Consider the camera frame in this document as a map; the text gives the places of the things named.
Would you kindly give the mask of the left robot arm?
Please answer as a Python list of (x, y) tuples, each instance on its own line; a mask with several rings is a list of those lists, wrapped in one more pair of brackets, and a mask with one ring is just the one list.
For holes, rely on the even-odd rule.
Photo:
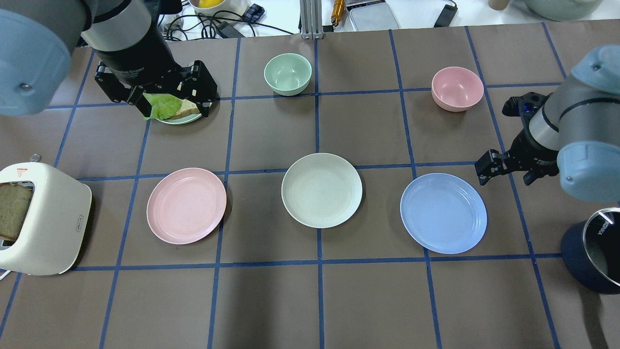
[(3, 0), (0, 4), (1, 113), (42, 112), (68, 76), (80, 39), (100, 58), (95, 81), (111, 102), (144, 115), (169, 95), (207, 117), (217, 84), (202, 61), (179, 65), (157, 17), (177, 14), (179, 0)]

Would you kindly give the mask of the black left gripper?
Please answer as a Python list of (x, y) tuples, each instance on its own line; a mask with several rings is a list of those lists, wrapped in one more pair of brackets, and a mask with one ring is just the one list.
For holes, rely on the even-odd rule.
[(152, 106), (144, 93), (170, 94), (195, 102), (204, 118), (217, 101), (217, 83), (204, 62), (179, 65), (159, 33), (147, 33), (130, 48), (96, 53), (100, 62), (95, 82), (111, 102), (135, 106), (146, 120), (151, 118)]

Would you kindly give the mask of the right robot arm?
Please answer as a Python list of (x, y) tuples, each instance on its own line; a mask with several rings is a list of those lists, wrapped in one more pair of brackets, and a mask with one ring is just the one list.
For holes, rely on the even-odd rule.
[(558, 176), (561, 188), (587, 202), (620, 198), (620, 47), (592, 49), (551, 94), (510, 97), (502, 113), (521, 120), (504, 153), (490, 149), (475, 163), (480, 185), (523, 172), (525, 185)]

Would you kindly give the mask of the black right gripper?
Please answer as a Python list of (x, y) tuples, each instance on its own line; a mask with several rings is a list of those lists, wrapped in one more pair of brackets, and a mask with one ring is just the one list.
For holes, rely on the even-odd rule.
[(540, 145), (528, 130), (523, 129), (508, 151), (501, 153), (489, 149), (474, 166), (481, 186), (485, 186), (493, 177), (514, 172), (525, 172), (523, 183), (530, 186), (540, 178), (559, 174), (557, 156), (558, 151)]

